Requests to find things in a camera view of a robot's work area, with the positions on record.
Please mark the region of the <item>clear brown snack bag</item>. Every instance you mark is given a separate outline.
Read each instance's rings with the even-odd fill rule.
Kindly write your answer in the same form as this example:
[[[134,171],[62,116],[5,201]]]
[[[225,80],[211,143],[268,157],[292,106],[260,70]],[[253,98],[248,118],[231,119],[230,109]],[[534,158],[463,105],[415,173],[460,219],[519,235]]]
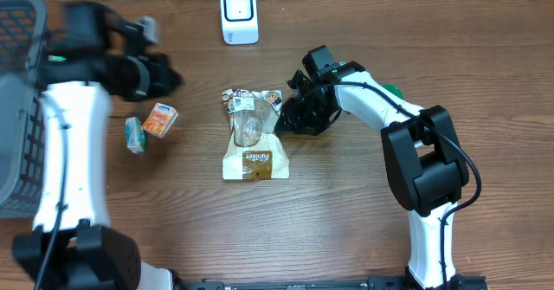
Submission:
[[[225,180],[289,178],[289,158],[275,127],[283,104],[280,90],[227,89],[222,103],[231,137],[222,159]]]

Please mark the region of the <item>orange small carton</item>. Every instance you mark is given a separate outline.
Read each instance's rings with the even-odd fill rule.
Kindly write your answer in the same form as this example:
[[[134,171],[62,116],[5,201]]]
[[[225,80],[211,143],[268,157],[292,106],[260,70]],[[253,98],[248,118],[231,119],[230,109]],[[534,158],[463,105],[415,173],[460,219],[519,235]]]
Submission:
[[[156,103],[142,128],[149,134],[163,138],[178,117],[178,111],[166,104]]]

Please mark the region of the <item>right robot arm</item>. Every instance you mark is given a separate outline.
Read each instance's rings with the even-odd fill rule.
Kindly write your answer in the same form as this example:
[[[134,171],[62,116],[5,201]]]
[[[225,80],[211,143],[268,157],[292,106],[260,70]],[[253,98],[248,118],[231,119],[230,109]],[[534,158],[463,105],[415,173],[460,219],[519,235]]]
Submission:
[[[378,132],[390,190],[409,213],[411,256],[403,283],[414,289],[474,289],[452,260],[454,213],[469,179],[467,155],[442,106],[423,108],[379,85],[360,64],[334,61],[326,46],[310,50],[287,85],[275,131],[317,136],[341,113]]]

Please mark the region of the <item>teal white small carton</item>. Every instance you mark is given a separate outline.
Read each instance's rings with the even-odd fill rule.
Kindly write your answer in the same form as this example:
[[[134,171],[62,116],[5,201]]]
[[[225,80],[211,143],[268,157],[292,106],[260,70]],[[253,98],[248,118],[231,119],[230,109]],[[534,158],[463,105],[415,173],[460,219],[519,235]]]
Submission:
[[[142,125],[137,117],[126,119],[126,148],[132,153],[145,152],[146,138]]]

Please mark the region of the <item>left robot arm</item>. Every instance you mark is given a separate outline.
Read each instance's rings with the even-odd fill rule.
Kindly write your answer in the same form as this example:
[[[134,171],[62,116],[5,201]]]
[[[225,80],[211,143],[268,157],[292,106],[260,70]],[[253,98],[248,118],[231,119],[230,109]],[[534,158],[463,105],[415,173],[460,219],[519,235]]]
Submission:
[[[37,289],[180,289],[177,272],[143,262],[137,243],[111,227],[106,203],[112,97],[162,97],[180,76],[151,52],[153,18],[128,21],[95,2],[67,3],[64,13],[64,27],[44,33],[39,47],[43,186],[32,231],[14,238],[14,258]]]

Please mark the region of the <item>green lid jar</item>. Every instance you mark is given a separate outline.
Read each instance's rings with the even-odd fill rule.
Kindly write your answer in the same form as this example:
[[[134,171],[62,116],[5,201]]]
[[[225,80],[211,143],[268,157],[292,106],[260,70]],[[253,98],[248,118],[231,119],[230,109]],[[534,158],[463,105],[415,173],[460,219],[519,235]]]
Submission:
[[[399,99],[401,100],[403,99],[403,93],[398,87],[394,85],[386,84],[386,85],[383,85],[383,88],[389,91],[390,93],[394,94]]]

